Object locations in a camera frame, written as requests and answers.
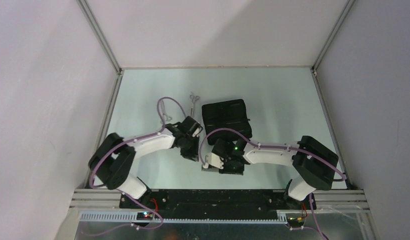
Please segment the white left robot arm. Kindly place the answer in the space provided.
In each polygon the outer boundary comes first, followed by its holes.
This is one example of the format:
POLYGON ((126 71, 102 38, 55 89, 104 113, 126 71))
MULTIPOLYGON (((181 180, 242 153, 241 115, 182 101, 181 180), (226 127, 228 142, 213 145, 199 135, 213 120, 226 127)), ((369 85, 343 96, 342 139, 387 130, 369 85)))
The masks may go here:
POLYGON ((137 176, 130 174, 134 161, 157 151, 178 148, 184 159, 199 160, 199 134, 203 127, 192 117, 182 122, 165 124, 162 129, 135 137, 109 134, 90 158, 89 184, 95 188, 94 177, 101 187, 119 190, 131 196, 138 208, 146 208, 151 202, 150 188, 137 176))

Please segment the black zippered tool case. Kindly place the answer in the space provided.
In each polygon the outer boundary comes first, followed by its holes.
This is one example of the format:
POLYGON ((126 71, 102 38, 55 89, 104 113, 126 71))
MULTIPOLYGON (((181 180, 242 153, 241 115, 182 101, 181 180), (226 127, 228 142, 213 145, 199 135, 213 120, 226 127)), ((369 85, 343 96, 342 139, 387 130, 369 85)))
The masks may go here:
POLYGON ((241 133, 248 139, 252 138, 253 131, 243 99, 204 104, 201 110, 206 134, 216 129, 228 128, 241 133))

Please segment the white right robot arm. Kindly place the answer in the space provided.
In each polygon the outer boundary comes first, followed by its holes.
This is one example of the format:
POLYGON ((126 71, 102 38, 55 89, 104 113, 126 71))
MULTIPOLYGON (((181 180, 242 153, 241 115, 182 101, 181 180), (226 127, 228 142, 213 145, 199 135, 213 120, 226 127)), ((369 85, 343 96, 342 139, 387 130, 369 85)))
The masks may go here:
POLYGON ((218 139, 205 158, 205 167, 220 174, 242 175, 246 165, 273 164, 296 170, 285 189, 284 204, 297 209, 315 190, 329 191, 335 181, 339 157, 311 136, 284 144, 261 144, 247 138, 236 142, 218 139))

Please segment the silver thinning scissors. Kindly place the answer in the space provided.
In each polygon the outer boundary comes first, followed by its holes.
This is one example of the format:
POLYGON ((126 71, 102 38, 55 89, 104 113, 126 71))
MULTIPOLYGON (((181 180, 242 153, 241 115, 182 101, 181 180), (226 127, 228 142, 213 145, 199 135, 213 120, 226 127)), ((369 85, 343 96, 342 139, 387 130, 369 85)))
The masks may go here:
POLYGON ((161 124, 164 125, 165 123, 172 121, 173 118, 170 115, 168 115, 168 113, 166 111, 165 103, 164 103, 163 100, 161 100, 159 102, 159 107, 160 107, 160 121, 161 121, 161 124))

